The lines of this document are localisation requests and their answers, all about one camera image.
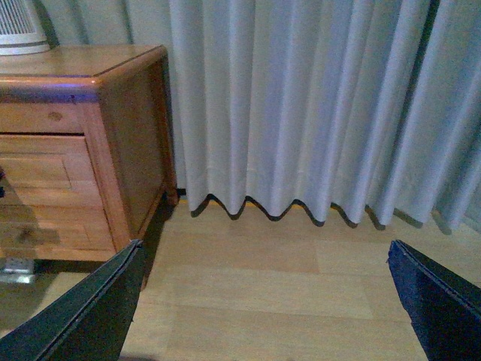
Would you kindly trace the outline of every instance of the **metal bracket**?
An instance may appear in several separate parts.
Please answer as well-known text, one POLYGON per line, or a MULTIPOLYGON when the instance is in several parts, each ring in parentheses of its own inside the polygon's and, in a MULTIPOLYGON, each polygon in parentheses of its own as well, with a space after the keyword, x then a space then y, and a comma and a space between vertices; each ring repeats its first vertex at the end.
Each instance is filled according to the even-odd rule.
POLYGON ((0 271, 0 282, 8 284, 33 284, 35 281, 35 260, 7 257, 0 271))

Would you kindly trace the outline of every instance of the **white fan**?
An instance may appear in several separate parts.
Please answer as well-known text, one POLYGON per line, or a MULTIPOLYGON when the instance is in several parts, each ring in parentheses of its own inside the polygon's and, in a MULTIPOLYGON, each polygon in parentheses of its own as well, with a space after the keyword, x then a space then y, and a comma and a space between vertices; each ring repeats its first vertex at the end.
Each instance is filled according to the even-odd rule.
POLYGON ((31 0, 0 0, 0 55, 49 50, 47 37, 31 0))

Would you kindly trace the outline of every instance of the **wooden nightstand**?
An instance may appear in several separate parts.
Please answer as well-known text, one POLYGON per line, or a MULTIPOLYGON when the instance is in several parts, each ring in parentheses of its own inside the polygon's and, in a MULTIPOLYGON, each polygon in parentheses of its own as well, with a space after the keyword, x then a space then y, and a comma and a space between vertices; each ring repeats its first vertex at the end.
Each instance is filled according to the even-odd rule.
POLYGON ((164 47, 0 57, 0 257, 105 261, 177 202, 164 47))

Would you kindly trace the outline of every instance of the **cabinet leg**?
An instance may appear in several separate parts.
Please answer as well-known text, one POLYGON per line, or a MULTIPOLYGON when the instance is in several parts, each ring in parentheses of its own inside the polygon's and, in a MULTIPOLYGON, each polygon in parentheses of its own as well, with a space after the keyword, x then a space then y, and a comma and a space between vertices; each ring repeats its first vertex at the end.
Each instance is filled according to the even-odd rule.
POLYGON ((35 282, 35 260, 7 257, 0 269, 0 283, 33 284, 35 282))
POLYGON ((176 189, 167 190, 167 204, 173 206, 179 204, 179 196, 176 189))

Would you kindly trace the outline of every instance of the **wood grain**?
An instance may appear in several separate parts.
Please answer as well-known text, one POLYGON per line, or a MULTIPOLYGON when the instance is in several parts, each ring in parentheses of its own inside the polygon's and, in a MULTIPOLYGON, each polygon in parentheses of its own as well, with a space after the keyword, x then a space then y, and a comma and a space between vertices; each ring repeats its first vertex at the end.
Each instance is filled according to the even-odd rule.
POLYGON ((174 166, 174 151, 172 144, 171 124, 169 124, 167 84, 164 82, 162 74, 167 69, 166 58, 152 64, 149 68, 150 92, 152 93, 154 112, 159 124, 159 142, 161 144, 162 167, 164 172, 165 191, 169 205, 177 205, 179 197, 177 195, 177 176, 174 166))
POLYGON ((114 252, 105 214, 95 208, 0 206, 0 239, 0 255, 24 250, 55 259, 59 252, 114 252))
POLYGON ((61 259, 71 261, 108 261, 114 250, 78 250, 73 248, 0 248, 0 257, 16 257, 27 259, 61 259))
MULTIPOLYGON (((181 202, 162 229, 125 361, 426 361, 384 273, 394 238, 481 285, 481 237, 464 224, 451 235, 432 219, 421 229, 397 217, 383 231, 368 219, 352 229, 331 210, 317 226, 298 207, 272 222, 249 203, 231 220, 215 202, 192 217, 181 202)), ((0 332, 47 307, 81 272, 0 284, 0 314, 8 310, 0 332)))
POLYGON ((131 230, 122 198, 122 184, 113 163, 115 144, 109 142, 102 112, 97 103, 82 104, 80 111, 84 118, 89 119, 84 126, 86 142, 112 232, 113 244, 116 251, 119 251, 129 243, 131 230))
POLYGON ((106 91, 101 100, 132 238, 139 233, 164 180, 162 136, 149 86, 148 73, 142 71, 106 91))
POLYGON ((0 205, 102 207, 85 138, 0 135, 0 205))
POLYGON ((166 55, 163 46, 60 46, 8 56, 0 63, 0 93, 96 94, 166 55))
POLYGON ((78 111, 73 103, 0 104, 0 132, 81 133, 78 111))

